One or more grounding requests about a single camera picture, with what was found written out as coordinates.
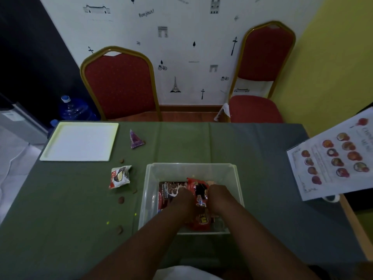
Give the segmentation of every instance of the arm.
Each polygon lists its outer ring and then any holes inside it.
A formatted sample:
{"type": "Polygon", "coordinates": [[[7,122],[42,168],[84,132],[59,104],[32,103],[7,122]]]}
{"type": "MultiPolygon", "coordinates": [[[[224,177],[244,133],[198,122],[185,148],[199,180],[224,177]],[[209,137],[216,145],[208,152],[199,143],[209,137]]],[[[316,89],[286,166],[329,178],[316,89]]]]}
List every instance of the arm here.
{"type": "Polygon", "coordinates": [[[193,193],[180,189],[162,212],[96,265],[82,280],[152,279],[180,227],[198,213],[193,193]]]}
{"type": "Polygon", "coordinates": [[[254,279],[319,279],[240,205],[225,186],[209,188],[207,206],[224,220],[254,279]]]}

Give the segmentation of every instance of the baseboard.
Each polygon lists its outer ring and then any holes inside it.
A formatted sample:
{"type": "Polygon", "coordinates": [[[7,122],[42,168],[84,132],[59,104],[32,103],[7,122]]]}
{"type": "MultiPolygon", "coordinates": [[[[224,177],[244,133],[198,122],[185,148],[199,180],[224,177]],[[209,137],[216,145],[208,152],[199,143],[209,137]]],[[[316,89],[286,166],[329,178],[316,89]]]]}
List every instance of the baseboard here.
{"type": "Polygon", "coordinates": [[[219,112],[222,105],[160,105],[161,112],[219,112]]]}

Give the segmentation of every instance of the red chair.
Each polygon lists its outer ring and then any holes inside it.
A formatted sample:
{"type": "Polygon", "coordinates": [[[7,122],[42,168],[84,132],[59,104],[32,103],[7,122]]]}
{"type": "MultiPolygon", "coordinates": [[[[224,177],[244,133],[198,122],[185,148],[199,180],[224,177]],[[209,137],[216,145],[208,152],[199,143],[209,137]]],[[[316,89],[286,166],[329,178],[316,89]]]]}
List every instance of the red chair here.
{"type": "Polygon", "coordinates": [[[159,109],[152,63],[136,51],[118,46],[102,48],[86,58],[80,75],[101,119],[117,119],[159,109]],[[119,52],[106,56],[108,52],[119,52]]]}
{"type": "Polygon", "coordinates": [[[275,103],[269,98],[273,94],[278,75],[294,44],[294,32],[276,21],[264,23],[246,33],[229,92],[229,112],[232,123],[283,123],[275,103]],[[252,95],[232,97],[237,78],[273,81],[268,99],[252,95]]]}

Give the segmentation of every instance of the chair back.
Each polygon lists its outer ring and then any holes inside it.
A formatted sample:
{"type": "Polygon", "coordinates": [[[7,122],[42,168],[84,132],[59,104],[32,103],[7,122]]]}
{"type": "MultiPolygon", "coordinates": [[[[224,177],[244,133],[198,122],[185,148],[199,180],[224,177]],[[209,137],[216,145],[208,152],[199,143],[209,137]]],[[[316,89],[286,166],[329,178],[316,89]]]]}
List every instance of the chair back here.
{"type": "Polygon", "coordinates": [[[250,81],[273,81],[268,94],[270,98],[294,45],[294,32],[281,22],[272,21],[251,28],[242,41],[231,92],[237,77],[250,81]]]}
{"type": "Polygon", "coordinates": [[[80,75],[103,120],[154,109],[162,120],[153,66],[145,55],[118,46],[105,47],[83,61],[80,75]],[[112,51],[120,54],[106,55],[112,51]]]}

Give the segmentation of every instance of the green tablecloth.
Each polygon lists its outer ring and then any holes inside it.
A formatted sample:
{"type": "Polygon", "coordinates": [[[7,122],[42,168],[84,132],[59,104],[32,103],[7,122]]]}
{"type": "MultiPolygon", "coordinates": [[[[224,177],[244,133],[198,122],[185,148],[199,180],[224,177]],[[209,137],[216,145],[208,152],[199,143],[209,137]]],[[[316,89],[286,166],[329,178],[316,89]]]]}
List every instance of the green tablecloth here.
{"type": "MultiPolygon", "coordinates": [[[[246,208],[302,261],[366,260],[340,204],[301,201],[286,156],[307,138],[301,125],[119,124],[109,162],[36,162],[0,226],[0,279],[81,277],[137,230],[146,165],[153,162],[235,164],[246,208]],[[145,146],[130,148],[130,128],[145,146]],[[131,183],[109,190],[121,159],[133,165],[131,183]]],[[[161,266],[180,264],[244,265],[230,235],[177,236],[161,266]]]]}

